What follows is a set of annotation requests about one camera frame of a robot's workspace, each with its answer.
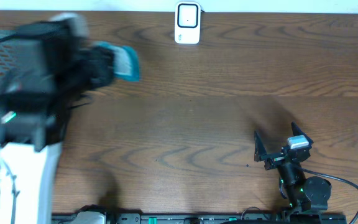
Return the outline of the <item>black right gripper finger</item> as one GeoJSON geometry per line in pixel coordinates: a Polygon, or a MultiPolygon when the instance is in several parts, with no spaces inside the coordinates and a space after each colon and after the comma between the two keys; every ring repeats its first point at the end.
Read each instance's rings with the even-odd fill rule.
{"type": "Polygon", "coordinates": [[[254,161],[256,162],[265,161],[267,159],[267,151],[257,131],[254,131],[254,142],[255,142],[254,161]]]}
{"type": "Polygon", "coordinates": [[[314,143],[314,141],[307,134],[305,134],[294,121],[291,122],[291,130],[294,136],[303,135],[309,142],[310,146],[314,143]]]}

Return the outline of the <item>teal mouthwash bottle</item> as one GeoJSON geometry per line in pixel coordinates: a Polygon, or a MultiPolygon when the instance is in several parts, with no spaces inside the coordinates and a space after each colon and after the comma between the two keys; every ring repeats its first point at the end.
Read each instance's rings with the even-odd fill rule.
{"type": "Polygon", "coordinates": [[[130,46],[117,46],[109,42],[96,42],[95,47],[101,47],[112,53],[108,65],[112,66],[112,77],[127,82],[138,82],[140,80],[140,65],[136,51],[130,46]]]}

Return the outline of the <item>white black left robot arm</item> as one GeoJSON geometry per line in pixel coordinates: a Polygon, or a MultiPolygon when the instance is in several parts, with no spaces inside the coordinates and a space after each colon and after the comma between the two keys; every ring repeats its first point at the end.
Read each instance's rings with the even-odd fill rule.
{"type": "Polygon", "coordinates": [[[134,51],[100,42],[15,41],[0,94],[0,222],[50,223],[55,173],[73,103],[115,78],[138,79],[134,51]]]}

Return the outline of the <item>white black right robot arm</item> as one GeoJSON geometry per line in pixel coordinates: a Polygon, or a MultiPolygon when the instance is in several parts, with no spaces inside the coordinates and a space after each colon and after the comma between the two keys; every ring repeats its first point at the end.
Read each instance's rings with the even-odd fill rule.
{"type": "Polygon", "coordinates": [[[265,170],[278,170],[279,189],[289,200],[290,208],[284,211],[286,220],[296,215],[319,215],[328,209],[331,183],[317,175],[307,178],[300,163],[310,157],[313,140],[296,123],[291,123],[293,136],[280,152],[269,154],[258,132],[254,133],[254,161],[263,162],[265,170]]]}

